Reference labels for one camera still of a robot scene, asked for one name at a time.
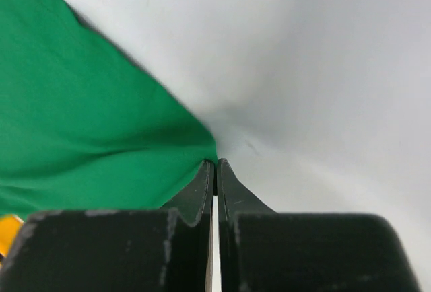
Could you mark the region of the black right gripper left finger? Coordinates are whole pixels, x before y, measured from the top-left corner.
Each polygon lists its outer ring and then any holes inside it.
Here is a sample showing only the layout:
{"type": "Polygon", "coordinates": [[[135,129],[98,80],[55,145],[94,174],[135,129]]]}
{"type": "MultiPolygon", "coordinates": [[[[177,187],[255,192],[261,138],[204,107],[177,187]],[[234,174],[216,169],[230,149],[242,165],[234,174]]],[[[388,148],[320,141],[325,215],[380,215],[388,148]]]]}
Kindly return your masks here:
{"type": "Polygon", "coordinates": [[[31,215],[1,269],[2,291],[210,291],[213,180],[204,161],[158,209],[31,215]]]}

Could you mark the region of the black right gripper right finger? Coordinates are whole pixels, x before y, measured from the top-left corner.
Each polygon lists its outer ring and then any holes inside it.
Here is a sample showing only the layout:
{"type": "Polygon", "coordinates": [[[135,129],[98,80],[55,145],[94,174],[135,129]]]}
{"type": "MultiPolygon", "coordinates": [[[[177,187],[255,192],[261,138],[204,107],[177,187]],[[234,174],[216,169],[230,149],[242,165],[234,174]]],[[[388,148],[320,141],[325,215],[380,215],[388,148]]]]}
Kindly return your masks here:
{"type": "Polygon", "coordinates": [[[278,213],[217,165],[223,291],[419,291],[396,231],[365,213],[278,213]]]}

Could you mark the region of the green t-shirt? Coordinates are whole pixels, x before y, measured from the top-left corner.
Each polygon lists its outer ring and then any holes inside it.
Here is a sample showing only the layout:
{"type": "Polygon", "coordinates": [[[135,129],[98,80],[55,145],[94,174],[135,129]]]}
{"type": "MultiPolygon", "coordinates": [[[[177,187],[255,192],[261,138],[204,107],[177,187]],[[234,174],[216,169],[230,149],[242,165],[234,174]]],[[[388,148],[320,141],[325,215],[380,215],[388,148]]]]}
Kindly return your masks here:
{"type": "Polygon", "coordinates": [[[209,131],[63,0],[1,0],[1,214],[163,205],[209,131]]]}

